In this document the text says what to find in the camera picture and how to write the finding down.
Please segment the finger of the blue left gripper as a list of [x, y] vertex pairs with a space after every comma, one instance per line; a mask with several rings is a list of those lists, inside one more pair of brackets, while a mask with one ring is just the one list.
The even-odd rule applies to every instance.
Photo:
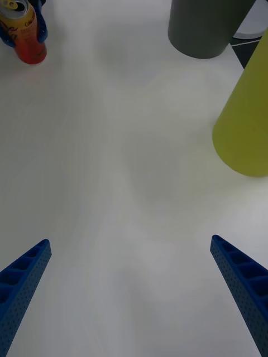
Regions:
[[3, 43], [6, 44], [7, 46], [15, 47], [15, 43], [12, 40], [11, 36], [2, 26], [0, 26], [0, 38], [3, 41]]
[[42, 16], [42, 6], [45, 4], [46, 1], [34, 1], [33, 2], [33, 7], [36, 12], [36, 18], [37, 18], [37, 40], [39, 43], [43, 44], [45, 40], [47, 39], [47, 25], [46, 22]]

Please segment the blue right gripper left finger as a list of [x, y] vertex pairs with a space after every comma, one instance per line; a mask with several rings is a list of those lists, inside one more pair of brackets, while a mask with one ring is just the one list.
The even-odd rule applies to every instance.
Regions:
[[1, 271], [0, 356], [7, 355], [50, 258], [44, 239]]

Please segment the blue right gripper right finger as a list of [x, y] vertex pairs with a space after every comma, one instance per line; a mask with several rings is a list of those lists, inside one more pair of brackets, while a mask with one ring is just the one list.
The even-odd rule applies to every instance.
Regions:
[[268, 270], [219, 235], [210, 252], [260, 355], [268, 356]]

